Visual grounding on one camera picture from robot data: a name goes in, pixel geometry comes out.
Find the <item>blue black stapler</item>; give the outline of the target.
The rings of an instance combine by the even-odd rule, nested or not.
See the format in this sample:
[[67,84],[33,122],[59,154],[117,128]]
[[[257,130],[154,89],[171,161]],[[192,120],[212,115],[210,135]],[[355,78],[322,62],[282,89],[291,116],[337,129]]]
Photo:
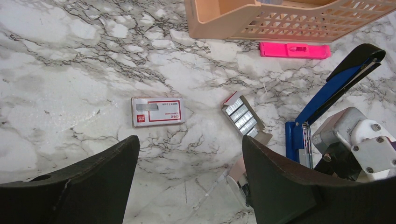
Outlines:
[[385,50],[364,43],[343,59],[295,120],[285,123],[285,152],[288,159],[313,168],[310,126],[351,87],[379,67],[385,56]]

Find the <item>staple box tray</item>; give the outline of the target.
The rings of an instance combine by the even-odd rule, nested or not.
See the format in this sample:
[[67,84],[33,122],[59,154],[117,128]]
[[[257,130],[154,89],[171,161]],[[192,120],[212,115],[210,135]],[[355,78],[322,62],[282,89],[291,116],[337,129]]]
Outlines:
[[263,145],[267,145],[273,137],[264,132],[264,123],[241,92],[236,91],[229,96],[221,110],[241,136],[248,135]]

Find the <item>grey staple strips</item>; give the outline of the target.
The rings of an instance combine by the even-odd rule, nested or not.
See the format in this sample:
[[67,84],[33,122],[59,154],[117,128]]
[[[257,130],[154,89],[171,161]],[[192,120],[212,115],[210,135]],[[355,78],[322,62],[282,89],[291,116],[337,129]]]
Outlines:
[[240,135],[255,137],[258,134],[258,122],[242,99],[237,99],[232,105],[225,105],[224,112]]

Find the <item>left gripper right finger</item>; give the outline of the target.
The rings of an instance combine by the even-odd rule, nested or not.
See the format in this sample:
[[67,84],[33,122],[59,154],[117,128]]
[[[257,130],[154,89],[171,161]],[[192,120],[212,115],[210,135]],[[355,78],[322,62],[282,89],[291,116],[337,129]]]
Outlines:
[[361,183],[294,162],[245,135],[250,204],[259,224],[393,224],[394,177]]

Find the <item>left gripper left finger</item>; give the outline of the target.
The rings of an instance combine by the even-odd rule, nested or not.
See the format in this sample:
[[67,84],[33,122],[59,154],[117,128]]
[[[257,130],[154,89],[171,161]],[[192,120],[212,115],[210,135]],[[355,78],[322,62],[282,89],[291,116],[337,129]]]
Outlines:
[[3,224],[121,224],[140,151],[132,135],[28,182],[0,186]]

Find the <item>red white staple box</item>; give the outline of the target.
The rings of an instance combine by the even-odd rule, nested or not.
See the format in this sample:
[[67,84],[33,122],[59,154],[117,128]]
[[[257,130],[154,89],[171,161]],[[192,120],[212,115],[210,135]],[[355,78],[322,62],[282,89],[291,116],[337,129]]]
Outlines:
[[185,122],[182,98],[131,98],[132,126],[163,126]]

